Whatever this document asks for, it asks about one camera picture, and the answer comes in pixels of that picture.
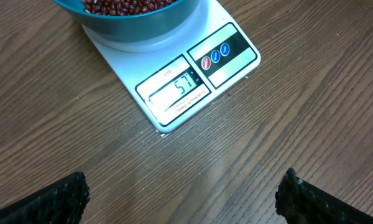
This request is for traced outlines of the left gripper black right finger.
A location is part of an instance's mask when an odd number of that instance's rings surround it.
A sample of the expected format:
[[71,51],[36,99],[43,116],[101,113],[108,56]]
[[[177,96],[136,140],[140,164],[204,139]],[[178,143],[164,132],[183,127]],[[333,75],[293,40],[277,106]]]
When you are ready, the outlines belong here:
[[288,224],[373,224],[373,217],[297,177],[289,168],[275,193],[277,215]]

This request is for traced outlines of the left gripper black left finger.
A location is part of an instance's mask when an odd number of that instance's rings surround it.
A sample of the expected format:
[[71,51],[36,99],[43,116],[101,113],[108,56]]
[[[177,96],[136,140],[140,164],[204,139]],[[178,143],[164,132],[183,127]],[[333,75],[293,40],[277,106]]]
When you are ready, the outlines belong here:
[[76,171],[0,209],[0,224],[79,224],[89,201],[86,177]]

